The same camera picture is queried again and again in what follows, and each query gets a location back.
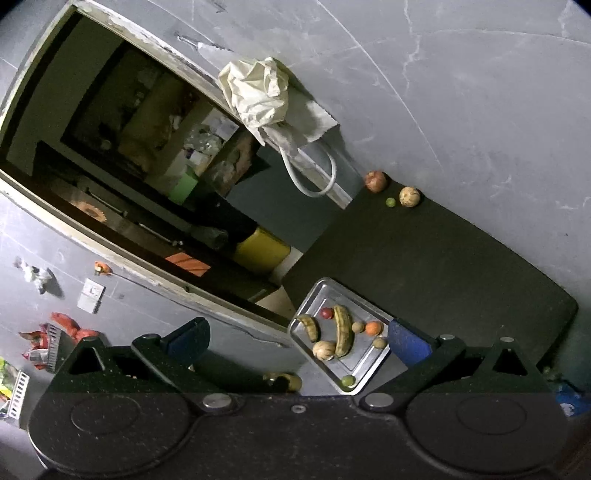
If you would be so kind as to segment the small tan round fruit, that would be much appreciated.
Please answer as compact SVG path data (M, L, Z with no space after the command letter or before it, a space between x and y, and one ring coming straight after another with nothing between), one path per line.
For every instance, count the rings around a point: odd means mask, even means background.
M377 349L384 349L386 348L388 345L388 342L385 338L383 337L377 337L374 341L373 341L373 346Z

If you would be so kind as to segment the orange round fruit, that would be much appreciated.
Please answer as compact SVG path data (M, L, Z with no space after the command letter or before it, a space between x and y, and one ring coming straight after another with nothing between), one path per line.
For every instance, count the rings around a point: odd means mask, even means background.
M365 333L372 337L379 336L383 332L383 329L384 324L380 321L368 322L365 325Z

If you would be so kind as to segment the long yellow-green banana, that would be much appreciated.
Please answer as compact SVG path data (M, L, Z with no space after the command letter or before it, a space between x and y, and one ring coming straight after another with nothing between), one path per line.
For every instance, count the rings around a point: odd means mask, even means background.
M349 354L353 345L353 320L349 311L344 306L334 307L335 328L337 328L337 340L335 340L335 356L342 358Z

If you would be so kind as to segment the pale round onion-like fruit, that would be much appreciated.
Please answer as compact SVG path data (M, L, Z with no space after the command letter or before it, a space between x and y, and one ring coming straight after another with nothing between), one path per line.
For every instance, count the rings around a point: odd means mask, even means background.
M312 346L312 354L315 359L322 362L332 360L335 357L335 342L325 340L315 342Z

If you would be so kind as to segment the small red tomato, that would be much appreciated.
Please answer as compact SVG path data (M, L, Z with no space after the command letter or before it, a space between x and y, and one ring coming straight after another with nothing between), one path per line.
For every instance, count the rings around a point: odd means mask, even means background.
M332 319L335 316L334 309L329 307L322 308L321 316L325 319Z

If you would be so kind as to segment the metal tray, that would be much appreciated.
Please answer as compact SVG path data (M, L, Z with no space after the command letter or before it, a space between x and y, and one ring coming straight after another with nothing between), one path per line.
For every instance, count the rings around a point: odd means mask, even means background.
M394 317L335 280L315 282L287 335L342 395L362 392L390 353Z

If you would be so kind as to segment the orange cloth in doorway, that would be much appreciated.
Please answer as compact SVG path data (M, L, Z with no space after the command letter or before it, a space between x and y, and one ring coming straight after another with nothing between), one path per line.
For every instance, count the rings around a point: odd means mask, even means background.
M185 252L169 255L165 260L197 277L203 276L211 269L211 266L191 257Z

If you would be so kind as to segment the short banana on tray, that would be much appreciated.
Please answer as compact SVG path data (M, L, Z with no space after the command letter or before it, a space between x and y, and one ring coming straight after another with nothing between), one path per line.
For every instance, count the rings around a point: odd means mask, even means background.
M310 340L311 343L318 342L320 334L318 333L318 325L315 318L312 318L310 315L300 315L297 316L297 321L304 326L304 331L308 335L308 340Z

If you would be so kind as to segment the red hanging bag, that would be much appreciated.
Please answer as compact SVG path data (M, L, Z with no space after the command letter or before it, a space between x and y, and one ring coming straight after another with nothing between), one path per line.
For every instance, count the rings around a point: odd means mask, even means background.
M28 342L22 357L38 370L55 373L77 344L85 338L95 338L100 332L84 329L70 316L52 312L47 323L31 332L20 332Z

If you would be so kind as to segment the yellow plastic container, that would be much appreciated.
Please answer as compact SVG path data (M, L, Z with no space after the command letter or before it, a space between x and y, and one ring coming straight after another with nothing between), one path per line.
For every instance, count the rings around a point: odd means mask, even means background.
M235 261L252 271L270 272L288 255L291 247L262 227L257 227L235 249Z

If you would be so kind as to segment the green plastic box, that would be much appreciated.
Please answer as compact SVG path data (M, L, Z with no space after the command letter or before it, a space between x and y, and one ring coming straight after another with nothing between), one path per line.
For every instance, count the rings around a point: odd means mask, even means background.
M184 174L170 190L168 198L177 205L182 205L190 193L197 186L198 180L189 174Z

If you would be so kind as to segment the reddish brown pomegranate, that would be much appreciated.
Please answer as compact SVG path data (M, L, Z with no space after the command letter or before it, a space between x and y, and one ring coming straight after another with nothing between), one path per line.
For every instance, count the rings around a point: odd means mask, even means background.
M363 182L365 182L365 186L372 193L382 192L388 184L386 175L382 171L377 170L367 173L365 178L363 178Z

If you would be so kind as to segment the white hanging cloth bag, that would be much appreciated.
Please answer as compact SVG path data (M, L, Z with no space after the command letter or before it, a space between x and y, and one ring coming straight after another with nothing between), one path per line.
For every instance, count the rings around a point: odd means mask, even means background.
M313 98L290 86L290 76L276 60L236 59L218 74L224 99L247 130L266 144L270 134L294 133L297 140L313 143L338 125Z

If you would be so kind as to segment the white wall switch plate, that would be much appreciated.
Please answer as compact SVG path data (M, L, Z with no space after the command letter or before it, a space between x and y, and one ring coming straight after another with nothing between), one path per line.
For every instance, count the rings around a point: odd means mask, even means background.
M86 279L77 301L77 307L89 314L96 314L100 306L105 287L94 280Z

